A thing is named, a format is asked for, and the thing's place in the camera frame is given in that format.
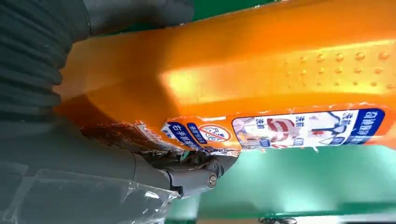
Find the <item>clear plastic wrap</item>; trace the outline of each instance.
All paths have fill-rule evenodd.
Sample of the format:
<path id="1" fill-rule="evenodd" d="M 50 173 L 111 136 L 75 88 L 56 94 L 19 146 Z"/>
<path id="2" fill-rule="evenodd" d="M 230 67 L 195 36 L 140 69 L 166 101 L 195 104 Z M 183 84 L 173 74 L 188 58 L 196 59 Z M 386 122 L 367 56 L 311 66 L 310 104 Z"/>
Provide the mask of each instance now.
<path id="1" fill-rule="evenodd" d="M 130 180 L 0 162 L 0 223 L 161 223 L 177 192 Z"/>

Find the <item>illustration on label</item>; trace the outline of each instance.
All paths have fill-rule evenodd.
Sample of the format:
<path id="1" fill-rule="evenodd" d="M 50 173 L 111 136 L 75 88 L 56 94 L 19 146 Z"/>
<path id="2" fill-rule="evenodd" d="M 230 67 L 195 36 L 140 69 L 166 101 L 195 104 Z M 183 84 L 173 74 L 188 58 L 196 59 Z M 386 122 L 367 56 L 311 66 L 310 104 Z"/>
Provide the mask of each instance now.
<path id="1" fill-rule="evenodd" d="M 361 109 L 236 118 L 232 125 L 243 149 L 357 145 L 375 134 L 384 116 Z"/>
<path id="2" fill-rule="evenodd" d="M 231 139 L 231 133 L 219 125 L 202 125 L 199 127 L 199 132 L 210 142 L 224 142 Z"/>

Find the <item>green background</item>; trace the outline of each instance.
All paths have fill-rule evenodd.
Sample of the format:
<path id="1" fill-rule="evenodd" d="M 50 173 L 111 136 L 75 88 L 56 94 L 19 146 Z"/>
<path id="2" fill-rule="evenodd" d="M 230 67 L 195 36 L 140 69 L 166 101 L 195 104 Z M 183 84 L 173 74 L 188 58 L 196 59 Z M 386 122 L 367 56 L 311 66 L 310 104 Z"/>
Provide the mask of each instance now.
<path id="1" fill-rule="evenodd" d="M 196 0 L 195 20 L 271 0 Z M 150 27 L 137 25 L 136 31 Z M 345 215 L 396 208 L 396 151 L 348 146 L 242 153 L 217 187 L 174 201 L 168 223 L 206 218 Z"/>

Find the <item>prohibition symbol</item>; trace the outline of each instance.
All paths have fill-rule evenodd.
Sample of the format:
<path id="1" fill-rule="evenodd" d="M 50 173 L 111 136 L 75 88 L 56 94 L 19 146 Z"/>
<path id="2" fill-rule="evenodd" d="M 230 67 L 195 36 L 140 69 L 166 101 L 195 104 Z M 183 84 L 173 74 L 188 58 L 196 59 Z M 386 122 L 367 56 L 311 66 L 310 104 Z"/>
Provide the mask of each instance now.
<path id="1" fill-rule="evenodd" d="M 219 125 L 202 125 L 198 129 L 207 141 L 224 142 L 231 139 L 231 133 Z"/>

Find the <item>orange plastic body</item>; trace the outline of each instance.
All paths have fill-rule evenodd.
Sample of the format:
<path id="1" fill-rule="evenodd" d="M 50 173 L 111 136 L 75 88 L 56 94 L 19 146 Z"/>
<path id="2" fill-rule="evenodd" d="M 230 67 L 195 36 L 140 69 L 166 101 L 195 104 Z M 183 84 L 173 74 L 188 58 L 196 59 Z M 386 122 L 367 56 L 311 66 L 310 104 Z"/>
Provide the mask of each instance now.
<path id="1" fill-rule="evenodd" d="M 74 46 L 57 110 L 80 127 L 380 108 L 396 147 L 396 1 L 289 0 Z"/>

